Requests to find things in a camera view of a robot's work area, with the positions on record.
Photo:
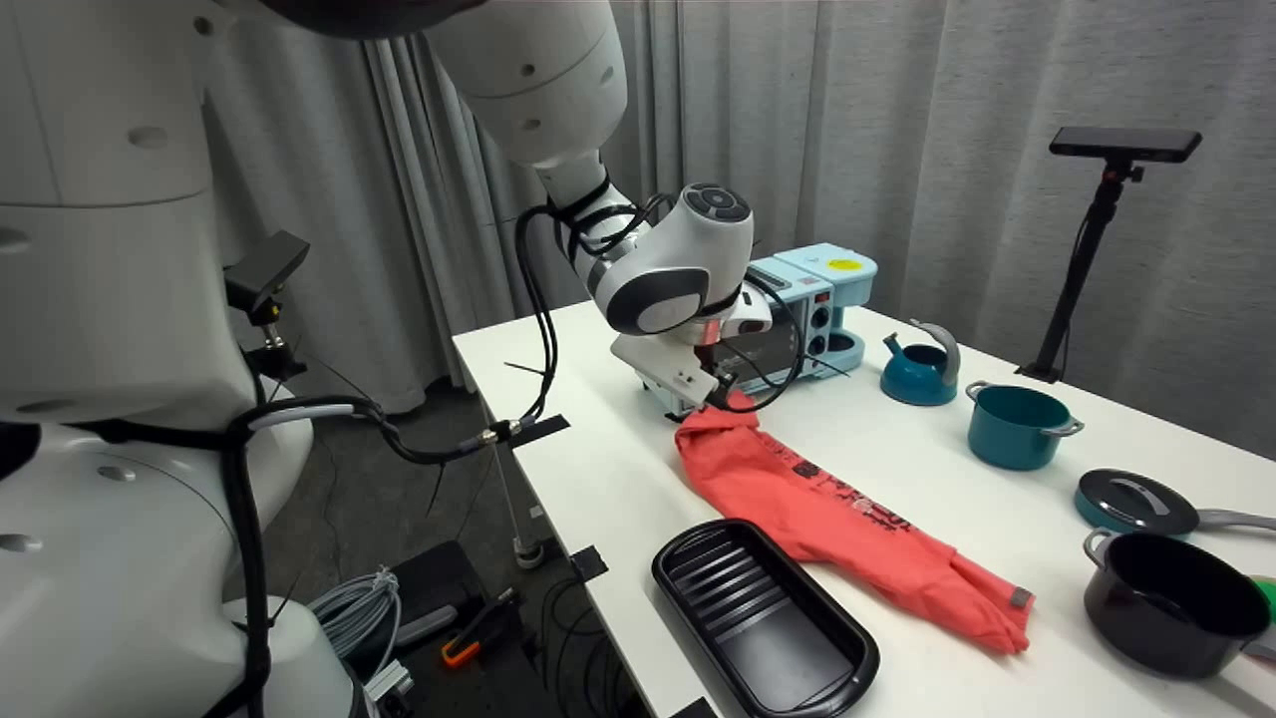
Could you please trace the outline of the red printed cloth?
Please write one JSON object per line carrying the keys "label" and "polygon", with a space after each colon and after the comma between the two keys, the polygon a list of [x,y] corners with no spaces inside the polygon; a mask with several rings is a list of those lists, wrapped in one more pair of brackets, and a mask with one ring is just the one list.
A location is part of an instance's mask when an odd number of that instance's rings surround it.
{"label": "red printed cloth", "polygon": [[1028,650],[1034,593],[795,453],[753,412],[695,409],[674,446],[692,490],[789,559],[829,564],[889,604],[1000,656]]}

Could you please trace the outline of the toy oven door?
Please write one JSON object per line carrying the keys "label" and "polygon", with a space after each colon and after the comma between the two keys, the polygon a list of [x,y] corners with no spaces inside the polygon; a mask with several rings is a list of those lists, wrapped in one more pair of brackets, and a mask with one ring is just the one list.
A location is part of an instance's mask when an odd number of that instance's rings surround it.
{"label": "toy oven door", "polygon": [[743,333],[720,344],[729,346],[743,358],[744,385],[752,386],[752,392],[757,386],[783,386],[798,356],[798,333],[787,318],[775,319],[771,330]]}

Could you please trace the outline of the light blue toy breakfast station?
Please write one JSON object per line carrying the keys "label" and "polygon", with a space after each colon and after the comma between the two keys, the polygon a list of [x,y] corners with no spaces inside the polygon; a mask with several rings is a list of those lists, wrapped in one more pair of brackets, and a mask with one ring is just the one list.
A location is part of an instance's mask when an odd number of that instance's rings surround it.
{"label": "light blue toy breakfast station", "polygon": [[[833,377],[835,374],[849,374],[861,363],[864,341],[843,326],[843,310],[866,304],[877,272],[878,265],[872,258],[829,242],[794,247],[771,258],[754,259],[749,264],[740,300],[752,305],[766,301],[772,314],[769,326],[760,328],[755,321],[740,321],[735,328],[726,328],[715,344],[743,333],[771,330],[775,319],[787,318],[798,333],[798,356],[783,386],[798,380],[823,380]],[[810,316],[820,306],[829,310],[829,321],[826,326],[814,328]],[[806,355],[806,347],[814,335],[826,337],[823,355]],[[715,344],[695,347],[703,367],[711,372]],[[743,383],[748,397],[760,403],[769,400],[769,397],[775,397],[783,386],[757,386],[757,390],[752,392],[752,386]],[[656,400],[653,392],[647,386],[643,388]],[[666,420],[680,423],[692,412],[684,417],[674,417],[666,414],[661,406],[661,413]]]}

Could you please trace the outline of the teal kettle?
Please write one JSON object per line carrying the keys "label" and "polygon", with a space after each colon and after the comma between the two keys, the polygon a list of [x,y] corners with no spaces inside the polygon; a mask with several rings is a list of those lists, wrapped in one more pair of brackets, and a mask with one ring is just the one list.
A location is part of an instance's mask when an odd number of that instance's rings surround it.
{"label": "teal kettle", "polygon": [[880,371],[880,392],[907,406],[946,406],[957,395],[961,355],[952,332],[930,321],[909,318],[907,323],[928,333],[935,346],[901,346],[898,333],[889,333],[883,344],[889,351]]}

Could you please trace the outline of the black ribbed baking tray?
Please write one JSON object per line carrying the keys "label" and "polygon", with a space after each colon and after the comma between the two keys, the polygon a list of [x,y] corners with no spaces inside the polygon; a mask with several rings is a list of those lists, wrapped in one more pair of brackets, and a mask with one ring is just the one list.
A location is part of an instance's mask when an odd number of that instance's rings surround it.
{"label": "black ribbed baking tray", "polygon": [[651,573],[749,718],[841,718],[878,676],[872,633],[749,520],[683,531]]}

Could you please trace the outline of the teal pot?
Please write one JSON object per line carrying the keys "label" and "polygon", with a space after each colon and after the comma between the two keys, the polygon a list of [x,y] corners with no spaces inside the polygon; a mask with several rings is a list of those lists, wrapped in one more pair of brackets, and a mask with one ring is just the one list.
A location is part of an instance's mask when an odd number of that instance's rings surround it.
{"label": "teal pot", "polygon": [[1040,471],[1057,458],[1063,437],[1086,427],[1062,400],[1035,388],[975,381],[965,394],[972,400],[968,449],[1000,469]]}

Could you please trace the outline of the grey curtain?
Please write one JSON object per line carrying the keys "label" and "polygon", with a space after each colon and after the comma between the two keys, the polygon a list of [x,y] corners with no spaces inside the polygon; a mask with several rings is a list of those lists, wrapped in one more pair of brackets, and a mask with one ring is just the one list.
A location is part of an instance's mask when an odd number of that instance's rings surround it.
{"label": "grey curtain", "polygon": [[[1065,383],[1276,459],[1276,0],[614,4],[629,83],[604,159],[643,200],[723,182],[757,253],[843,242],[872,306],[1034,358],[1102,165],[1058,128],[1171,128],[1192,159],[1131,182]],[[309,258],[283,332],[382,406],[461,381],[457,333],[530,312],[513,223],[544,199],[424,37],[351,45],[241,20],[205,131],[228,261]]]}

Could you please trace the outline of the black box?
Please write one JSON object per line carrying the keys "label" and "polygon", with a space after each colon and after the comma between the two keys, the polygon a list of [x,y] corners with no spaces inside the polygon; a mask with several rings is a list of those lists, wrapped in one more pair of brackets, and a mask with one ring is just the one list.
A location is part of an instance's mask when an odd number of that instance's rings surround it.
{"label": "black box", "polygon": [[429,613],[450,607],[457,613],[453,624],[461,626],[473,619],[487,602],[481,576],[464,547],[456,539],[439,542],[415,557],[402,560],[390,568],[390,573],[398,579],[402,604],[397,650],[410,650],[420,641],[433,640],[433,636],[441,633],[441,627],[412,627],[412,624],[424,622]]}

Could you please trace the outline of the orange and black clamp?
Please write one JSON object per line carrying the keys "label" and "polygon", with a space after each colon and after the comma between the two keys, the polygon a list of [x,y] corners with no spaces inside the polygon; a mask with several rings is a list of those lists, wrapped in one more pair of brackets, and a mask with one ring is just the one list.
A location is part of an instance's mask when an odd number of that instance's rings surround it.
{"label": "orange and black clamp", "polygon": [[521,604],[522,594],[514,585],[507,587],[507,590],[489,599],[484,608],[461,627],[461,633],[441,647],[444,667],[459,671],[484,650],[501,645],[501,641],[514,633],[516,624],[521,624]]}

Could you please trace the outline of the black pot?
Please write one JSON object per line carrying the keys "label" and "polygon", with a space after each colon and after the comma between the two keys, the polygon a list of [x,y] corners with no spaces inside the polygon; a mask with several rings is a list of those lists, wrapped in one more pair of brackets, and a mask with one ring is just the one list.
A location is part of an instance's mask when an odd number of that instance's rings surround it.
{"label": "black pot", "polygon": [[1090,532],[1082,603],[1113,650],[1175,680],[1207,680],[1238,657],[1276,664],[1276,624],[1249,576],[1191,542]]}

